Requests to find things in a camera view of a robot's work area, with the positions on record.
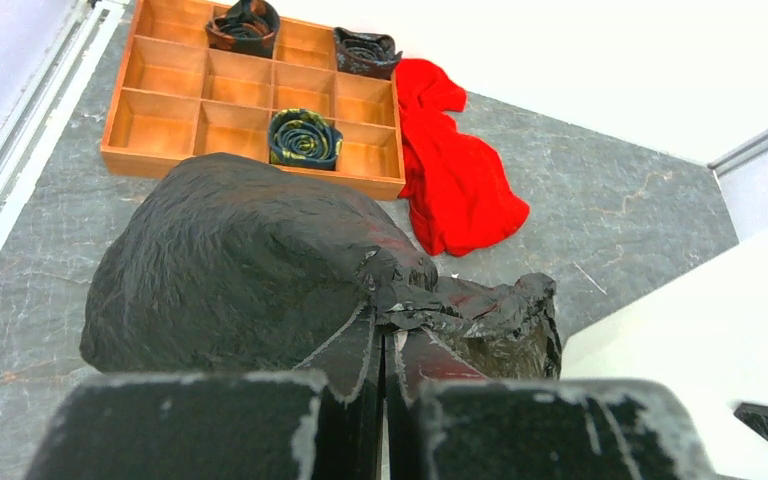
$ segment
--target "wooden box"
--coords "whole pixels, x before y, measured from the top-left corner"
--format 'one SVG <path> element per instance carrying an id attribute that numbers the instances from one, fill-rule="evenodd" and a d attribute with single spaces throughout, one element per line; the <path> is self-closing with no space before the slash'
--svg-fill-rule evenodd
<path id="1" fill-rule="evenodd" d="M 212 152 L 268 163 L 272 115 L 307 108 L 343 134 L 336 169 L 277 168 L 395 199 L 405 184 L 395 79 L 337 72 L 332 29 L 289 18 L 272 59 L 209 49 L 204 26 L 227 9 L 139 1 L 101 141 L 108 170 L 161 178 Z"/>

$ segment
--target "plastic bag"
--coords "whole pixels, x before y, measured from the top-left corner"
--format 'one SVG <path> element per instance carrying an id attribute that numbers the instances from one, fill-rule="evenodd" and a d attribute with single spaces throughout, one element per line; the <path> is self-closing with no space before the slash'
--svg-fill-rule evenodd
<path id="1" fill-rule="evenodd" d="M 438 278 L 362 193 L 210 154 L 170 171 L 105 253 L 80 350 L 102 372 L 289 369 L 369 302 L 377 323 L 428 326 L 486 375 L 557 378 L 553 296 L 542 274 Z"/>

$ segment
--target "compartment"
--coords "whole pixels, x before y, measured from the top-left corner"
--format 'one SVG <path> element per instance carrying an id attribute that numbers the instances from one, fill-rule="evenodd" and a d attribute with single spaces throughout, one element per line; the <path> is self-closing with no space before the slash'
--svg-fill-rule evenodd
<path id="1" fill-rule="evenodd" d="M 338 73 L 336 92 L 338 119 L 387 127 L 396 126 L 391 82 Z"/>
<path id="2" fill-rule="evenodd" d="M 207 3 L 176 0 L 145 0 L 136 34 L 168 42 L 207 47 L 205 24 L 213 14 Z"/>
<path id="3" fill-rule="evenodd" d="M 268 162 L 269 118 L 268 110 L 202 102 L 194 154 L 228 152 Z"/>
<path id="4" fill-rule="evenodd" d="M 199 48 L 136 37 L 123 86 L 199 97 L 205 56 Z"/>
<path id="5" fill-rule="evenodd" d="M 343 134 L 337 172 L 359 177 L 403 177 L 394 128 L 338 121 L 337 129 Z"/>
<path id="6" fill-rule="evenodd" d="M 203 96 L 209 100 L 269 108 L 272 62 L 236 53 L 209 50 Z"/>
<path id="7" fill-rule="evenodd" d="M 192 152 L 199 101 L 123 89 L 109 146 L 156 156 Z"/>
<path id="8" fill-rule="evenodd" d="M 281 63 L 274 68 L 272 108 L 306 108 L 323 117 L 334 116 L 334 72 Z"/>
<path id="9" fill-rule="evenodd" d="M 275 60 L 336 70 L 334 36 L 330 28 L 281 18 Z"/>

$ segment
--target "marble surface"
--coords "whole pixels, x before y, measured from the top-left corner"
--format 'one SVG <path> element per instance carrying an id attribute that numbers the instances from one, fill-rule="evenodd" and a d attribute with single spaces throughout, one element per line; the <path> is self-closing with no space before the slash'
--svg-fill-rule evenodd
<path id="1" fill-rule="evenodd" d="M 0 254 L 0 480 L 21 478 L 47 422 L 94 370 L 78 354 L 96 263 L 151 191 L 98 154 L 127 21 L 117 30 Z M 564 336 L 736 244 L 706 169 L 471 95 L 457 116 L 501 153 L 533 212 L 516 236 L 442 274 L 485 284 L 543 271 Z M 402 202 L 385 208 L 410 232 Z"/>

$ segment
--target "red fabric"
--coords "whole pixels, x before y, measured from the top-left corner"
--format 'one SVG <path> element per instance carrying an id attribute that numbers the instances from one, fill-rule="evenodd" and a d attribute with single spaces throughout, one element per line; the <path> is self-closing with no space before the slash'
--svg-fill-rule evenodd
<path id="1" fill-rule="evenodd" d="M 396 67 L 405 188 L 416 238 L 429 255 L 463 256 L 513 235 L 529 206 L 511 192 L 499 154 L 458 133 L 446 111 L 462 112 L 466 91 L 428 60 Z"/>

